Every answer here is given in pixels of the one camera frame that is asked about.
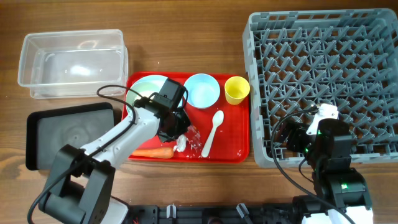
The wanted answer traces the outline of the light green bowl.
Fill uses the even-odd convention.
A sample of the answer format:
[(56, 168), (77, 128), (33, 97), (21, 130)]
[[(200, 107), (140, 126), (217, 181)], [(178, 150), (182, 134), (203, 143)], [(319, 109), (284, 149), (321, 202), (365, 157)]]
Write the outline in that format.
[(139, 100), (141, 96), (149, 97), (154, 92), (159, 92), (162, 88), (162, 83), (158, 81), (151, 82), (139, 82), (133, 84), (126, 95), (126, 103), (132, 105), (136, 100)]

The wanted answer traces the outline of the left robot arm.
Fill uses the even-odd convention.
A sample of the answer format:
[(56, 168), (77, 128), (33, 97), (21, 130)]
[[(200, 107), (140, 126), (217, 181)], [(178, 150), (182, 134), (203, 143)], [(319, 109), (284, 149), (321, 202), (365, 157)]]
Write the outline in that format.
[(187, 132), (190, 120), (179, 103), (163, 96), (143, 97), (98, 139), (79, 149), (63, 146), (30, 209), (39, 208), (62, 223), (122, 223), (128, 208), (111, 197), (115, 172), (153, 137), (170, 142)]

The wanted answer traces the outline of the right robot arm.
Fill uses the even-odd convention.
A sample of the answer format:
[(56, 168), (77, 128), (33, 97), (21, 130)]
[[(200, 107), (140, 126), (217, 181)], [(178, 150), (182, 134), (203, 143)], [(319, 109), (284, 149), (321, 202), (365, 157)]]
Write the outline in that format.
[(372, 201), (364, 177), (351, 167), (353, 138), (349, 126), (327, 118), (314, 130), (288, 119), (275, 134), (277, 142), (304, 155), (312, 169), (314, 193), (294, 197), (296, 223), (371, 223)]

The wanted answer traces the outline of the red snack wrapper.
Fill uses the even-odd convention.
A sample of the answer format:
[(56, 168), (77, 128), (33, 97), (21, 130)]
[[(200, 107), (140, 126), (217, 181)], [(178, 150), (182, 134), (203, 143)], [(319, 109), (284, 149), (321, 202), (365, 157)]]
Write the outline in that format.
[(190, 144), (191, 150), (195, 152), (201, 151), (202, 142), (199, 130), (194, 126), (190, 125), (185, 133), (187, 141)]

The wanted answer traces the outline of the yellow plastic cup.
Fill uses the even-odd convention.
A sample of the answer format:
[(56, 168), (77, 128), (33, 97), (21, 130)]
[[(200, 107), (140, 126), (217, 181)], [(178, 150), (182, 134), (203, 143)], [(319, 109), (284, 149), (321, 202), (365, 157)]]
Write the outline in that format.
[(240, 104), (248, 96), (250, 88), (249, 82), (243, 77), (235, 76), (227, 79), (224, 84), (226, 101), (231, 105)]

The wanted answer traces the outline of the light blue bowl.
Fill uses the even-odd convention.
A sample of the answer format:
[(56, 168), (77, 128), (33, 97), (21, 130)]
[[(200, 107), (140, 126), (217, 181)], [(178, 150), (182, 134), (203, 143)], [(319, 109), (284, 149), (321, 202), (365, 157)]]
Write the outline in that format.
[(190, 76), (184, 87), (188, 90), (187, 103), (194, 108), (209, 108), (220, 97), (220, 84), (209, 74), (197, 73)]

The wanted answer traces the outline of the white tissue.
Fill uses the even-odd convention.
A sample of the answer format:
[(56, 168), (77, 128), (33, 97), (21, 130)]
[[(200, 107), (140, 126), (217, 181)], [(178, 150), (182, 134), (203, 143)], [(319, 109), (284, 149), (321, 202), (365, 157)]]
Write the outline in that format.
[(183, 152), (186, 149), (187, 137), (183, 134), (178, 137), (177, 143), (174, 146), (174, 152)]

